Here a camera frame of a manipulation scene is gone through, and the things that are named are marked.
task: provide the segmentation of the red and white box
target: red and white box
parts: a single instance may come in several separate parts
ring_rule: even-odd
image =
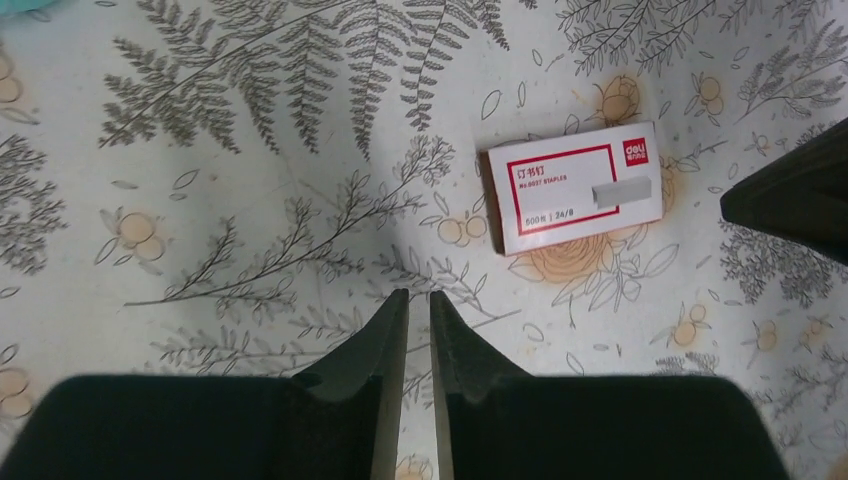
[[[493,148],[488,161],[505,255],[662,218],[653,122]]]

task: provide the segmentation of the tablecloth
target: tablecloth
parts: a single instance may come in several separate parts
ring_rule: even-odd
[[[534,374],[728,377],[795,478],[848,478],[848,269],[718,203],[846,116],[846,18],[837,0],[61,0],[6,18],[3,449],[68,376],[290,375],[409,288],[397,475],[438,478],[441,289]],[[662,221],[495,253],[476,152],[638,121]]]

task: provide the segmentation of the teal object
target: teal object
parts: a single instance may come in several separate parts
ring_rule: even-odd
[[[0,0],[0,13],[20,13],[50,5],[55,0]]]

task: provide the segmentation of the floral tablecloth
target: floral tablecloth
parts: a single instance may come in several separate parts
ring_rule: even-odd
[[[63,0],[5,19],[0,443],[82,372],[290,375],[404,287],[398,478],[438,477],[436,289],[533,373],[729,377],[795,478],[848,478],[848,269],[718,205],[846,116],[846,18],[839,0]],[[662,221],[494,252],[476,152],[645,120]]]

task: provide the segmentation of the deli logo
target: deli logo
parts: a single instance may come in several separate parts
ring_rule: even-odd
[[[648,148],[644,137],[624,141],[624,163],[628,167],[648,163]]]

